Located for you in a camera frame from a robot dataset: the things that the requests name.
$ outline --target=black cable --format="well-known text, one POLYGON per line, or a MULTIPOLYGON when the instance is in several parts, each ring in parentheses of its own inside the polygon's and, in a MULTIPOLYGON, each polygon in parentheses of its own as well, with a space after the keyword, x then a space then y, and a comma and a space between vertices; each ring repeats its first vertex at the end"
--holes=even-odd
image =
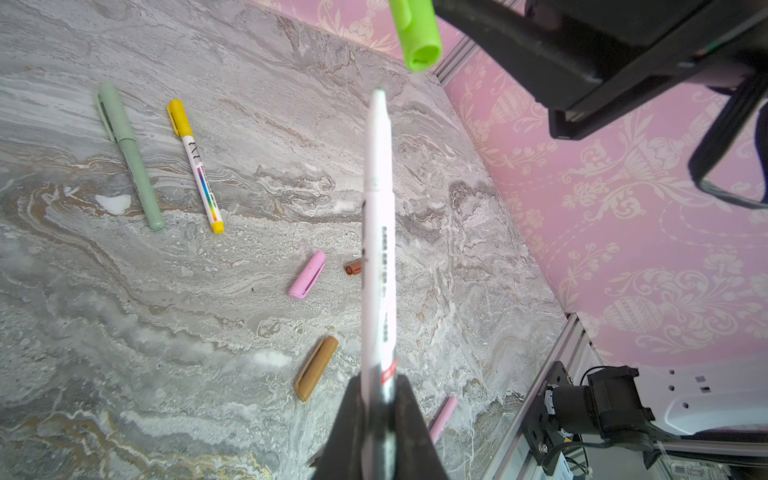
POLYGON ((584 384, 584 379, 585 379, 585 378, 587 378, 587 374, 588 374, 589 372, 591 372, 592 370, 597 370, 597 369, 604 369, 605 367, 607 367, 607 365, 598 365, 598 366, 593 366, 593 367, 590 367, 590 368, 588 368, 588 369, 587 369, 587 371, 586 371, 586 372, 584 372, 584 375, 582 375, 582 376, 581 376, 581 380, 579 380, 579 383, 578 383, 578 384, 579 384, 579 385, 582 385, 582 384, 584 384))
POLYGON ((561 443, 560 445, 555 445, 554 447, 549 449, 549 453, 544 457, 543 460, 541 460, 541 466, 543 467, 545 465, 549 465, 554 460, 554 457, 558 455, 558 453, 566 449, 576 449, 577 447, 592 447, 593 449, 607 449, 613 444, 614 443, 611 441, 602 442, 602 443, 564 442, 564 443, 561 443))
POLYGON ((572 459, 571 457, 565 457, 565 461, 566 461, 566 462, 570 462, 570 463, 572 463, 572 464, 576 465, 577 467, 579 467, 579 469, 580 469, 582 472, 584 472, 584 474, 585 474, 585 475, 589 475, 589 470, 587 470, 587 467, 585 467, 583 463, 579 463, 579 462, 576 462, 576 461, 575 461, 574 459, 572 459))

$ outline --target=yellow marker cap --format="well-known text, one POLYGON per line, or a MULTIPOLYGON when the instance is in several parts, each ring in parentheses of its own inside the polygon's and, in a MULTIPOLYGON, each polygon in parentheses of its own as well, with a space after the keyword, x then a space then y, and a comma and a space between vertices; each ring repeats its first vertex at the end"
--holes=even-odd
POLYGON ((190 127, 190 121, 187 120, 187 112, 184 111, 184 104, 181 103, 181 100, 178 98, 171 100, 166 110, 168 110, 170 122, 174 126, 176 135, 179 137, 186 137, 187 135, 192 137, 192 127, 190 127))

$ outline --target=pink marker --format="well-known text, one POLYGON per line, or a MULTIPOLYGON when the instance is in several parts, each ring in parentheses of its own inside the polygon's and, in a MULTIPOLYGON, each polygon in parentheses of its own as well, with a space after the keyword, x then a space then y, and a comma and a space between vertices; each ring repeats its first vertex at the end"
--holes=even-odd
POLYGON ((449 396, 445 401, 445 406, 442 407, 440 415, 437 415, 435 422, 432 423, 432 428, 429 430, 429 438, 432 439, 432 443, 437 443, 437 439, 440 438, 442 430, 445 428, 445 424, 448 423, 448 419, 451 418, 453 410, 456 408, 458 400, 454 396, 449 396))
POLYGON ((312 259, 302 270, 299 278, 293 282, 293 286, 288 290, 288 295, 293 298, 304 298, 312 288, 312 285, 317 281, 317 277, 320 276, 320 272, 323 271, 323 267, 326 265, 326 254, 323 252, 317 252, 312 256, 312 259))

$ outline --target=lime green marker cap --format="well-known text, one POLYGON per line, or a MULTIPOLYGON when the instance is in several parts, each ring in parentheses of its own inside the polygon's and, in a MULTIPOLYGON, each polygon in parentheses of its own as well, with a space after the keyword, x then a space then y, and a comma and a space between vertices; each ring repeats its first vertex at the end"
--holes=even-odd
POLYGON ((389 0, 402 59, 413 71, 432 67, 442 55, 442 40, 432 0, 389 0))

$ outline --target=pink wall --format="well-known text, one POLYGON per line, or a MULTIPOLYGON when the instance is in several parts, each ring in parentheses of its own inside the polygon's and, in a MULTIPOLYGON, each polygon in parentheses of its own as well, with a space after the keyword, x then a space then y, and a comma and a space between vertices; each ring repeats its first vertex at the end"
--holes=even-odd
MULTIPOLYGON (((387 0, 251 0, 274 12, 314 25, 357 44, 402 58, 387 0)), ((464 37, 438 18, 443 56, 464 37)))
MULTIPOLYGON (((680 365, 768 348, 768 211, 692 186, 687 161, 725 102, 681 85, 579 142, 484 52, 446 86, 566 312, 608 362, 680 365)), ((716 170, 764 185, 754 121, 716 170)))

